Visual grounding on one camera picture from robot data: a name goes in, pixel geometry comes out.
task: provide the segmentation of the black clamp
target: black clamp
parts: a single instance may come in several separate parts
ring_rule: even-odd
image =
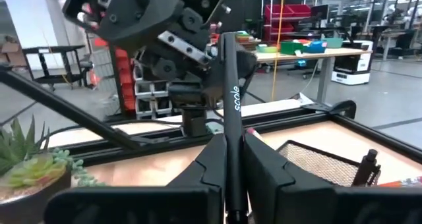
[[[335,103],[333,106],[328,106],[322,103],[313,103],[309,105],[302,105],[303,109],[312,109],[315,111],[321,111],[329,113],[330,115],[339,115],[344,113],[344,116],[350,119],[354,119],[356,115],[356,103],[352,100],[341,101]]]

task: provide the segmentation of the plant pot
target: plant pot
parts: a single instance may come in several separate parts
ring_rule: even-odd
[[[67,170],[60,178],[40,191],[10,202],[0,202],[0,223],[37,224],[43,221],[49,199],[58,192],[71,187],[72,175]]]

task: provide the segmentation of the succulent plant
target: succulent plant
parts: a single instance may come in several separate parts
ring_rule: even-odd
[[[36,154],[15,165],[0,179],[0,186],[21,188],[45,185],[61,177],[67,168],[64,161],[55,162],[53,154]]]
[[[48,151],[49,129],[44,136],[45,124],[38,142],[35,141],[35,118],[26,135],[18,119],[11,125],[11,131],[1,129],[0,134],[0,186],[20,188],[46,184],[61,177],[67,168],[78,181],[78,186],[104,186],[82,166],[83,160],[74,161],[69,150],[55,148]]]
[[[90,175],[83,167],[84,161],[75,161],[70,155],[69,150],[53,149],[54,161],[58,163],[67,163],[72,166],[72,175],[78,181],[78,186],[105,186],[104,182],[99,182],[94,176]]]
[[[32,155],[39,153],[42,141],[45,140],[44,150],[47,150],[49,142],[49,129],[44,136],[45,125],[42,127],[42,135],[39,142],[35,141],[35,118],[32,117],[30,128],[26,135],[22,131],[19,120],[15,119],[11,125],[11,131],[4,128],[0,134],[0,176],[11,170],[15,165],[28,160]]]

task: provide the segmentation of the potted plant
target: potted plant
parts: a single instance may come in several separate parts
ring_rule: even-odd
[[[69,151],[48,150],[49,130],[44,133],[45,125],[36,142],[34,117],[26,135],[18,119],[12,122],[10,132],[1,129],[0,223],[42,222],[48,200],[71,187],[72,175],[79,186],[104,185],[87,173],[82,160],[73,161]]]

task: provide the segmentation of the table leg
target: table leg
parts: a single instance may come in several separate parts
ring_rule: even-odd
[[[78,70],[79,70],[78,86],[82,86],[82,68],[80,67],[78,51],[74,50],[73,52],[75,53],[76,63],[78,65]]]
[[[327,86],[331,81],[331,74],[334,69],[335,59],[336,59],[335,57],[329,57],[322,60],[318,93],[316,95],[316,100],[319,103],[325,103],[326,94],[327,94]]]
[[[44,72],[44,76],[49,76],[50,73],[48,72],[47,63],[45,62],[44,54],[39,53],[38,58],[40,59],[41,68],[42,68],[42,71]]]
[[[71,69],[71,65],[69,63],[69,58],[67,57],[67,53],[66,52],[62,52],[61,54],[61,58],[63,60],[63,64],[65,66],[65,70],[66,70],[66,79],[67,82],[69,83],[69,85],[71,86],[71,88],[73,89],[73,80],[72,80],[72,69]]]
[[[31,80],[34,80],[34,73],[32,73],[31,66],[29,65],[28,58],[26,57],[26,53],[24,53],[25,63],[26,63],[26,69],[29,72],[29,76],[31,77]]]
[[[384,60],[384,61],[387,60],[388,48],[390,47],[390,44],[391,44],[391,37],[388,36],[387,37],[387,44],[384,47],[384,52],[382,52],[382,60]]]

